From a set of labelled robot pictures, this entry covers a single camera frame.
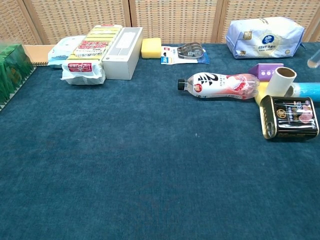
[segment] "woven rattan wall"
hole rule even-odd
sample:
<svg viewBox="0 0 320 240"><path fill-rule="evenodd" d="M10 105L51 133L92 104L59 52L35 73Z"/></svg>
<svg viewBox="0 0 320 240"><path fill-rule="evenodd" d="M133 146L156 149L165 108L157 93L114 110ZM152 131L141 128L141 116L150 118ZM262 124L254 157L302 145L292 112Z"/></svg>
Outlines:
<svg viewBox="0 0 320 240"><path fill-rule="evenodd" d="M313 18L317 17L319 7L319 0L225 0L217 42L226 42L225 36L230 22L239 19L282 16L294 20L307 31Z"/></svg>
<svg viewBox="0 0 320 240"><path fill-rule="evenodd" d="M19 0L1 0L0 40L11 43L41 44L29 14Z"/></svg>
<svg viewBox="0 0 320 240"><path fill-rule="evenodd" d="M86 35L95 25L130 27L128 0L24 0L44 44Z"/></svg>
<svg viewBox="0 0 320 240"><path fill-rule="evenodd" d="M130 0L134 27L163 43L211 43L220 0Z"/></svg>

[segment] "yellow sponge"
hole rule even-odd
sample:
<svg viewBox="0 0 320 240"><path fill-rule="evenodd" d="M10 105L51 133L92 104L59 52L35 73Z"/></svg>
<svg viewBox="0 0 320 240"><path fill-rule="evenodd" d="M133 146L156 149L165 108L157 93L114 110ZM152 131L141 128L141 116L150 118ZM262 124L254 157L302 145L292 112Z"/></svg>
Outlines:
<svg viewBox="0 0 320 240"><path fill-rule="evenodd" d="M260 105L261 100L266 96L266 89L269 82L260 82L260 85L258 86L258 95L254 98L256 104Z"/></svg>
<svg viewBox="0 0 320 240"><path fill-rule="evenodd" d="M144 59L161 58L161 38L144 38L141 46L141 56Z"/></svg>

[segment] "white bag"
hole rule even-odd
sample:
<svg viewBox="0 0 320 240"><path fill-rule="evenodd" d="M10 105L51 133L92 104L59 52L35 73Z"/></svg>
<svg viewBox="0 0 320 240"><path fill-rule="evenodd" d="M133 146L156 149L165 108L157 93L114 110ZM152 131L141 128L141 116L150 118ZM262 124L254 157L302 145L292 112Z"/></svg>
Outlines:
<svg viewBox="0 0 320 240"><path fill-rule="evenodd" d="M304 30L293 20L281 16L235 20L225 39L236 59L292 57Z"/></svg>

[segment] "black bottle cap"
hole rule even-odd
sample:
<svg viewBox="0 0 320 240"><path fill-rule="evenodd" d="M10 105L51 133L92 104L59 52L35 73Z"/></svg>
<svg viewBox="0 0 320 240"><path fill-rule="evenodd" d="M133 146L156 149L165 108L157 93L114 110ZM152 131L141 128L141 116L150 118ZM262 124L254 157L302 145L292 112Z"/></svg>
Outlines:
<svg viewBox="0 0 320 240"><path fill-rule="evenodd" d="M178 80L178 90L185 90L185 79L179 79Z"/></svg>

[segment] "black tin can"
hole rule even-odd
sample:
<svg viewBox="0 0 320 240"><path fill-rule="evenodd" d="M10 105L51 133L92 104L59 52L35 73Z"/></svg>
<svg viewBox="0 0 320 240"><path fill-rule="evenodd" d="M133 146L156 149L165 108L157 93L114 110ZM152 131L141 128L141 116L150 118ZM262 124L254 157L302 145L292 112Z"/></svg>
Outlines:
<svg viewBox="0 0 320 240"><path fill-rule="evenodd" d="M319 134L314 103L309 97L265 96L260 103L264 138L311 139Z"/></svg>

